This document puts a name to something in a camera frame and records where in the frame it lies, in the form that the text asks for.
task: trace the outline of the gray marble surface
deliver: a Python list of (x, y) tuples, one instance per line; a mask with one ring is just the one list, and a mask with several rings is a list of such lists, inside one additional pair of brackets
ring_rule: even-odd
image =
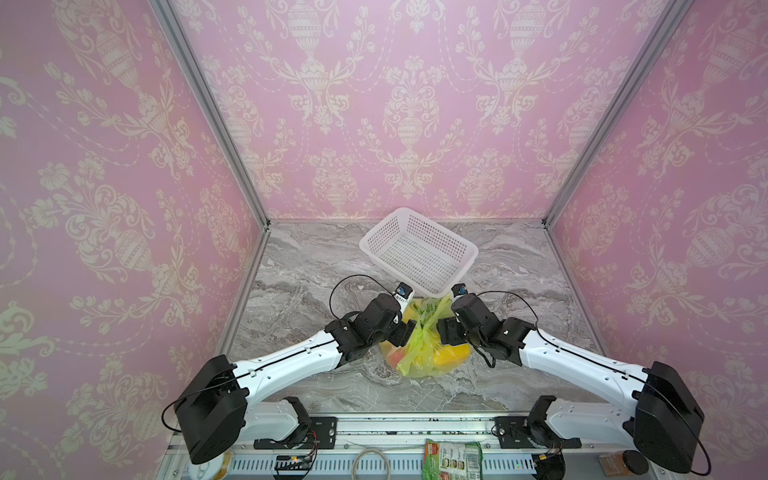
[[(273, 223), (253, 290), (233, 343), (231, 359), (253, 358), (293, 345), (333, 318), (328, 295), (353, 273), (368, 273), (388, 288), (398, 281), (374, 266), (359, 248), (374, 223)], [(541, 328), (595, 351), (595, 342), (571, 296), (540, 221), (447, 223), (469, 239), (479, 255), (463, 281), (470, 291), (514, 290), (541, 318)], [(362, 310), (380, 288), (358, 277), (333, 296), (337, 315)], [(533, 322), (513, 296), (483, 296), (500, 318)], [(476, 353), (453, 372), (424, 379), (403, 378), (384, 362), (378, 347), (366, 357), (284, 389), (310, 412), (396, 412), (530, 409), (540, 395), (576, 402), (596, 397), (555, 376), (509, 362), (489, 369)]]

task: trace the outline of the can lid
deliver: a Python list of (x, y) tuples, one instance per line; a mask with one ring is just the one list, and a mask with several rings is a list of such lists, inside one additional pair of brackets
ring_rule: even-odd
[(635, 475), (643, 475), (648, 471), (648, 460), (637, 450), (625, 450), (621, 458), (629, 471)]

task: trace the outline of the snack bag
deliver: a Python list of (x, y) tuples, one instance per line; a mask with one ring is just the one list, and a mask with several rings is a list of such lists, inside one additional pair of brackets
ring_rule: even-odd
[(480, 444), (427, 440), (422, 480), (482, 480)]
[(402, 316), (403, 322), (416, 322), (411, 338), (402, 347), (380, 343), (384, 359), (393, 369), (411, 378), (450, 372), (464, 363), (472, 352), (467, 344), (450, 346), (440, 343), (437, 322), (453, 317), (450, 294), (442, 299), (411, 300)]

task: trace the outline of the yellow-green plastic bag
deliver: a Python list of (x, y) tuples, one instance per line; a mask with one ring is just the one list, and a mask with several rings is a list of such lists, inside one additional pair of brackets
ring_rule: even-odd
[(384, 359), (393, 369), (411, 378), (450, 372), (464, 363), (472, 352), (467, 344), (450, 346), (440, 343), (437, 322), (453, 316), (450, 294), (441, 299), (411, 300), (402, 316), (403, 322), (416, 322), (411, 338), (402, 347), (380, 343)]

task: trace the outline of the wall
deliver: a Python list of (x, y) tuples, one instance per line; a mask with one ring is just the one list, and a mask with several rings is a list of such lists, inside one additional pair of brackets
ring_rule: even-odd
[(542, 217), (666, 0), (174, 0), (268, 215)]
[(0, 15), (0, 478), (154, 478), (257, 226), (146, 2)]
[(715, 478), (768, 465), (766, 70), (768, 3), (695, 2), (554, 229), (611, 353), (702, 405)]

